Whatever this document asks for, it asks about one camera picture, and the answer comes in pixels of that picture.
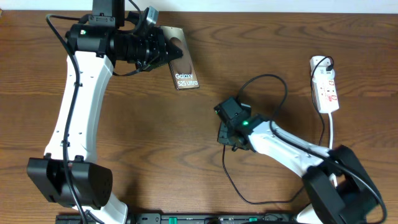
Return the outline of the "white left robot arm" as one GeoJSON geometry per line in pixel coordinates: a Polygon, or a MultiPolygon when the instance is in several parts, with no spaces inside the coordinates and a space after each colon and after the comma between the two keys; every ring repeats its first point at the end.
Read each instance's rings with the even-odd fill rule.
{"type": "Polygon", "coordinates": [[[96,133],[104,93],[116,62],[149,72],[182,50],[157,26],[153,7],[126,12],[124,1],[94,1],[58,37],[67,52],[67,80],[57,123],[41,158],[27,175],[48,202],[74,208],[77,223],[131,223],[128,206],[113,194],[113,174],[97,164],[96,133]]]}

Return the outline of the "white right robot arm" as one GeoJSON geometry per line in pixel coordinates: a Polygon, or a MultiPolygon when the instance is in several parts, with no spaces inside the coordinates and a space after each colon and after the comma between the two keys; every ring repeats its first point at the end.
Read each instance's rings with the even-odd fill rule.
{"type": "Polygon", "coordinates": [[[251,107],[231,97],[214,108],[221,120],[218,142],[267,155],[297,174],[310,199],[297,223],[366,223],[381,194],[348,147],[317,146],[251,115],[251,107]]]}

